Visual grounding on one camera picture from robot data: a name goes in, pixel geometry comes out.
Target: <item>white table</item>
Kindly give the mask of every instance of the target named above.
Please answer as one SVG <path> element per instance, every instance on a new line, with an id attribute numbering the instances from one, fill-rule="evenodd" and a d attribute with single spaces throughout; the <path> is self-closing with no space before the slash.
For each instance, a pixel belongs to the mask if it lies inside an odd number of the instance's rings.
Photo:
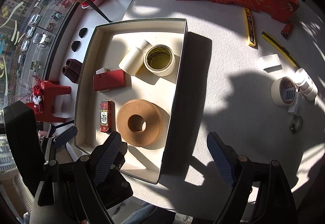
<path id="1" fill-rule="evenodd" d="M 129 6 L 123 20 L 186 18 L 191 32 L 176 103 L 179 117 L 173 123 L 163 174 L 157 185 L 126 176 L 134 196 L 182 214 L 215 219 L 230 193 L 206 147 L 207 134 L 216 131 L 225 144 L 252 161 L 277 159 L 299 206 L 325 150 L 324 24 L 301 3 L 292 17 L 295 29 L 286 41 L 281 36 L 284 24 L 263 12 L 252 15 L 258 49 L 245 44 L 240 6 L 203 0 L 133 0 Z M 315 102 L 303 98 L 298 111 L 303 129 L 295 135 L 289 130 L 288 108 L 276 106 L 270 95 L 272 82 L 291 76 L 295 69 L 280 54 L 282 70 L 267 73 L 259 67 L 260 56 L 277 52 L 261 37 L 262 31 L 280 41 L 318 87 Z M 250 214 L 257 190 L 253 188 L 244 219 Z"/>

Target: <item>tape roll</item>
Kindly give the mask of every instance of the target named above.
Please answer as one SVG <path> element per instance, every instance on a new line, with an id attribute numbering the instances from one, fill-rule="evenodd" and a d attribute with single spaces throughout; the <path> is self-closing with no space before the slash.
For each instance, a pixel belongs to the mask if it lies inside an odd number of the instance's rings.
<path id="1" fill-rule="evenodd" d="M 146 52 L 144 65 L 157 76 L 170 75 L 176 65 L 174 53 L 166 45 L 155 45 Z"/>
<path id="2" fill-rule="evenodd" d="M 300 132 L 303 128 L 303 118 L 301 116 L 294 116 L 291 120 L 291 125 L 289 129 L 292 131 L 293 134 Z"/>
<path id="3" fill-rule="evenodd" d="M 116 117 L 116 127 L 128 144 L 145 147 L 159 138 L 163 129 L 163 119 L 154 104 L 134 99 L 120 108 Z"/>
<path id="4" fill-rule="evenodd" d="M 271 86 L 271 97 L 277 106 L 291 106 L 296 98 L 296 87 L 291 78 L 285 76 L 275 80 Z"/>

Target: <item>red lighter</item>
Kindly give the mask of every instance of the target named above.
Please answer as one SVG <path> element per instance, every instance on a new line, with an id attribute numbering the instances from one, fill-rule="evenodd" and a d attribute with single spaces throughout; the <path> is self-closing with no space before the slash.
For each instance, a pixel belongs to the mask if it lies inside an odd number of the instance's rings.
<path id="1" fill-rule="evenodd" d="M 100 131 L 111 133 L 112 132 L 112 119 L 111 119 L 111 105 L 110 100 L 100 100 Z"/>
<path id="2" fill-rule="evenodd" d="M 281 35 L 287 39 L 289 34 L 292 32 L 294 25 L 289 21 L 281 31 Z"/>

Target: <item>white pill bottle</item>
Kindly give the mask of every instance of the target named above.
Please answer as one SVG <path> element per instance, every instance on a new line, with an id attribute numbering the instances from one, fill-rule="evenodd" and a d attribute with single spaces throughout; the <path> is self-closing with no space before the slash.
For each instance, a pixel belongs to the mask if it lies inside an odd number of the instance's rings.
<path id="1" fill-rule="evenodd" d="M 296 71 L 293 81 L 300 88 L 301 92 L 306 96 L 308 100 L 312 101 L 316 98 L 318 89 L 303 68 L 300 68 Z"/>
<path id="2" fill-rule="evenodd" d="M 144 63 L 146 51 L 151 47 L 152 45 L 146 40 L 136 42 L 120 62 L 119 68 L 129 75 L 135 76 Z"/>

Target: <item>red plastic stool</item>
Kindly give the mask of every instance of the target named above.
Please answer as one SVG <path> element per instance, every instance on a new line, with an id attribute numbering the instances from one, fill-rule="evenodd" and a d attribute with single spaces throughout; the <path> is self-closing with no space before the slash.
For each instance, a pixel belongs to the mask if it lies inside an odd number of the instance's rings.
<path id="1" fill-rule="evenodd" d="M 70 86 L 60 86 L 58 80 L 41 80 L 41 88 L 43 89 L 43 111 L 38 112 L 34 108 L 34 103 L 25 103 L 33 109 L 36 121 L 44 122 L 66 122 L 66 118 L 53 116 L 53 102 L 54 98 L 58 95 L 66 95 L 71 93 Z"/>

